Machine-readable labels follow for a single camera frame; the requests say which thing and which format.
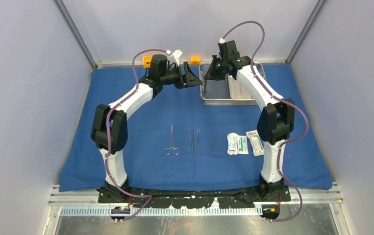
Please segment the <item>green white sterile packet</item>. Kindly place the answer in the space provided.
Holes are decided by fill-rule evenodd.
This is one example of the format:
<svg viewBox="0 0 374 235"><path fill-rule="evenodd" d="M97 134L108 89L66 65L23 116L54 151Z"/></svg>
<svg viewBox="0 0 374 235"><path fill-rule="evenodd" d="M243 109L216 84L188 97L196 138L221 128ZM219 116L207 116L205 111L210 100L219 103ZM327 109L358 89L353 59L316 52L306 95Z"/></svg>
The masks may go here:
<svg viewBox="0 0 374 235"><path fill-rule="evenodd" d="M237 153L242 155L247 155L249 153L247 136L237 137Z"/></svg>

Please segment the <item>steel forceps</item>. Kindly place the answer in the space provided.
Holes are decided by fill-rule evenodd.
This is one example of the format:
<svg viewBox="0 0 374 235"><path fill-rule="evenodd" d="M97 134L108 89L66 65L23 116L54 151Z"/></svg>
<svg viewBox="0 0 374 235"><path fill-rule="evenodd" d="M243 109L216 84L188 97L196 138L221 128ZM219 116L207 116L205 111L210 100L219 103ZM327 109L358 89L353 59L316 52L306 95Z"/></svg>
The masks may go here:
<svg viewBox="0 0 374 235"><path fill-rule="evenodd" d="M189 132L189 139L190 139L190 150L191 150L191 153L193 154L193 152L194 152L194 135L193 135L193 132L191 130Z"/></svg>

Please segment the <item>white gauze roll packet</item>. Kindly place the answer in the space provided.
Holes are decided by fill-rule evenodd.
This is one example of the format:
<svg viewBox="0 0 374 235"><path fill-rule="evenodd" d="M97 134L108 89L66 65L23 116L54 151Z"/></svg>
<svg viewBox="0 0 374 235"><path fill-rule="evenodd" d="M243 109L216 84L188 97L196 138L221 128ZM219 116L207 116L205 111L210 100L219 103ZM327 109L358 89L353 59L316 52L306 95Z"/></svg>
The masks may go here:
<svg viewBox="0 0 374 235"><path fill-rule="evenodd" d="M229 133L227 135L227 142L228 142L227 153L229 155L237 155L238 154L237 140L238 140L238 134Z"/></svg>

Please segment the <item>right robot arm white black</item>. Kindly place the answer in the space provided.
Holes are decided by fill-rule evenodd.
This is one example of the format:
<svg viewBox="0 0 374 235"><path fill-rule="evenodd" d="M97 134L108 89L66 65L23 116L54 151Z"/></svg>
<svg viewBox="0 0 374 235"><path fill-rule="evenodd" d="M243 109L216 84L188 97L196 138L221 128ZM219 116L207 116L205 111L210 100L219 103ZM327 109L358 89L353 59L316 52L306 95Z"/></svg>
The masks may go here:
<svg viewBox="0 0 374 235"><path fill-rule="evenodd" d="M219 54L212 56L205 80L224 80L227 76L243 85L261 110L257 132L263 141L263 167L259 177L259 196L273 200L285 188L281 168L285 142L294 130L295 109L292 99L283 99L264 80L249 56L241 56L234 41L220 39Z"/></svg>

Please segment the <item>blue surgical wrap cloth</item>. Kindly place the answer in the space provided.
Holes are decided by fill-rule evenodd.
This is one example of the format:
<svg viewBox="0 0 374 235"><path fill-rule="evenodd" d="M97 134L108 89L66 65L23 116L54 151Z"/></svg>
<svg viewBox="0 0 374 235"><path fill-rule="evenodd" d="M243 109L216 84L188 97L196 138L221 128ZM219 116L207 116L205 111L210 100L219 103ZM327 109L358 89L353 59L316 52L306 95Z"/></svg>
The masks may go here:
<svg viewBox="0 0 374 235"><path fill-rule="evenodd" d="M96 107L124 96L134 86L131 68L98 69L82 110L68 158L59 174L60 191L98 188L105 181L101 153L91 140ZM213 190L255 186L263 165L261 156L230 156L227 135L255 130L260 116L257 106L207 106L199 87L165 86L128 120L128 140L123 150L128 182L134 188L158 190ZM166 155L170 128L178 155ZM200 152L197 152L197 128ZM194 152L190 150L190 130ZM215 149L211 152L210 134Z"/></svg>

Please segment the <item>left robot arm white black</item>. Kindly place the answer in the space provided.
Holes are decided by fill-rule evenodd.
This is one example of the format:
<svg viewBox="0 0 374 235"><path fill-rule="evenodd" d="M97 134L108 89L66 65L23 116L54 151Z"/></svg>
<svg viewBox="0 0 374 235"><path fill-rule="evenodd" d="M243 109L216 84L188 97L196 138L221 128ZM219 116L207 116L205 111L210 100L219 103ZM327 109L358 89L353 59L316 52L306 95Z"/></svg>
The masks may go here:
<svg viewBox="0 0 374 235"><path fill-rule="evenodd" d="M145 103L154 99L165 85L184 89L202 85L201 80L185 62L180 66L177 56L156 54L150 66L135 86L120 99L109 105L99 104L91 131L91 139L100 150L106 171L106 182L112 186L110 196L118 203L128 197L137 197L124 186L127 173L124 167L123 149L128 139L129 118Z"/></svg>

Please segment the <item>wire mesh steel tray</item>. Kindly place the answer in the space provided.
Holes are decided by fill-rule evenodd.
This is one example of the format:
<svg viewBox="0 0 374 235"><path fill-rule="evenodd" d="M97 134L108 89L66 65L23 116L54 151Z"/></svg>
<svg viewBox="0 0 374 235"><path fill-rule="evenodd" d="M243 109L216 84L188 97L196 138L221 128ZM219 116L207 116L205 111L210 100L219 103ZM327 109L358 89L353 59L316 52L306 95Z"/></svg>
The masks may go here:
<svg viewBox="0 0 374 235"><path fill-rule="evenodd" d="M253 100L239 100L231 99L228 88L228 76L225 80L204 80L203 76L207 73L210 64L203 64L199 66L199 79L202 81L200 86L200 97L205 105L212 106L258 106L261 105L261 110L271 103L271 97L266 92L262 83L266 86L266 78L264 77L264 69L260 63L248 65L237 73L237 80L240 82L252 95Z"/></svg>

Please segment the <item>steel hemostat ring handles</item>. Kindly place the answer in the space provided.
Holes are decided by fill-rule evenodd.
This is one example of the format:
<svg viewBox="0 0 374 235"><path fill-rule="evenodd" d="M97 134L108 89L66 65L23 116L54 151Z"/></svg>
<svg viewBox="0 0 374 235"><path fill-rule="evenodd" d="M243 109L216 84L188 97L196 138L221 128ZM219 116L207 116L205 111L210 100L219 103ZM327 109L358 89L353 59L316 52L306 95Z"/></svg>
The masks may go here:
<svg viewBox="0 0 374 235"><path fill-rule="evenodd" d="M175 145L174 145L174 129L173 129L173 125L171 125L171 128L170 128L170 144L169 144L168 148L164 149L164 153L166 155L171 155L171 154L178 155L179 154L179 149L176 148Z"/></svg>

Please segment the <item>pointed steel tweezers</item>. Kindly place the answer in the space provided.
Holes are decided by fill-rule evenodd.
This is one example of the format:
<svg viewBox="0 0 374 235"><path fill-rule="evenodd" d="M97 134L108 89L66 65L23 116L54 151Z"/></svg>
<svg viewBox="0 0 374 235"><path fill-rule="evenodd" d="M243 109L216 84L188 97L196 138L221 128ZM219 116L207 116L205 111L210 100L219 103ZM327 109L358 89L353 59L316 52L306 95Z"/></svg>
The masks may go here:
<svg viewBox="0 0 374 235"><path fill-rule="evenodd" d="M215 149L215 139L214 139L214 135L212 133L210 134L210 143L211 143L211 152L213 154L214 149Z"/></svg>

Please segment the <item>blunt steel tweezers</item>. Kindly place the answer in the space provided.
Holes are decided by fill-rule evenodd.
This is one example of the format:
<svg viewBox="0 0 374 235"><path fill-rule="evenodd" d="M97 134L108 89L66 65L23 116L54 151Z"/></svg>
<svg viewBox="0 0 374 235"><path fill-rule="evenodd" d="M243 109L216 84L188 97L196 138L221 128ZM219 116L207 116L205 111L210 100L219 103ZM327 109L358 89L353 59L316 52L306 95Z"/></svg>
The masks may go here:
<svg viewBox="0 0 374 235"><path fill-rule="evenodd" d="M200 152L200 129L197 128L197 152Z"/></svg>

